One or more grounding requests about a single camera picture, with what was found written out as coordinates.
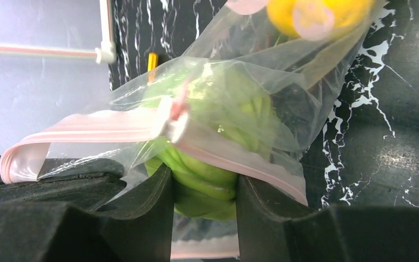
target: black marble surface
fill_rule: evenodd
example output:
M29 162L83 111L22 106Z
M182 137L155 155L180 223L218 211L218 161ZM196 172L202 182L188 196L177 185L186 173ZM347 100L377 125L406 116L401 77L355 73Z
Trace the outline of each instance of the black marble surface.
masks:
M115 89L148 53L181 55L225 0L116 0ZM419 0L390 0L372 25L322 132L301 160L315 209L419 207Z

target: clear plastic bag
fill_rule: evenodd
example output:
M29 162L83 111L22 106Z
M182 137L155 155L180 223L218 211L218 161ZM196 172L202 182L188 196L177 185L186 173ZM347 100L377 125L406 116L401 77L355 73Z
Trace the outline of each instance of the clear plastic bag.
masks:
M173 257L237 255L236 243L220 253L215 247L199 253L197 247L217 245L224 242L221 237L236 241L234 171L255 177L243 169L251 168L256 178L307 204L299 156L325 123L375 12L384 5L380 0L355 5L330 0L255 2L259 8L242 10L229 0L183 56L93 101L73 116L76 119L62 120L41 133L46 136L25 138L3 155L3 180L36 181L108 158L124 167L128 184L134 186L164 163L177 183L176 212L181 216L176 216L187 223L174 228ZM282 12L290 16L282 20ZM313 23L309 29L307 22ZM183 87L188 89L185 100L192 121L191 132L183 135L187 144L173 142L175 133L138 139L139 131L153 131L153 110L167 97L179 97ZM139 111L146 113L135 116ZM100 138L100 130L111 138ZM131 130L139 131L129 137L121 133ZM50 136L67 131L72 131L70 139ZM75 138L75 133L93 138ZM43 168L45 158L60 159L59 164ZM9 178L6 165L18 178ZM201 228L202 223L210 226ZM192 226L198 237L189 230Z

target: yellow lemon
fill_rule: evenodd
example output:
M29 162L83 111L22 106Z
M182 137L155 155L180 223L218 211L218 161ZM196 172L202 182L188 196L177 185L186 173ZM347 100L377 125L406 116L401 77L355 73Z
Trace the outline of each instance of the yellow lemon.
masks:
M270 0L266 6L271 23L283 34L303 37L302 28L340 29L338 37L359 25L375 0Z

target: green vegetable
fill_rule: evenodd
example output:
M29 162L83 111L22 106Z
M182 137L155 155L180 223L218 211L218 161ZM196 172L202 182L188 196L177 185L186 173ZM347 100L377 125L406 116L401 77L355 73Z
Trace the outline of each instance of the green vegetable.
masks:
M191 71L199 71L199 77L189 84L191 116L247 150L269 158L276 123L271 99L240 65L194 64ZM189 73L183 66L162 74L147 87L142 106L156 107L163 95L177 94ZM164 139L151 143L165 150L145 163L147 172L153 175L163 163L172 170L176 212L214 220L236 218L236 173L196 160Z

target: white wall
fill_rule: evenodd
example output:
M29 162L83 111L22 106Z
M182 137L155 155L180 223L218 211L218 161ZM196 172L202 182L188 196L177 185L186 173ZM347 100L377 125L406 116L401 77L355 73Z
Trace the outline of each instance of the white wall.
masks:
M98 0L0 0L0 42L94 49ZM109 93L106 64L0 56L0 154Z

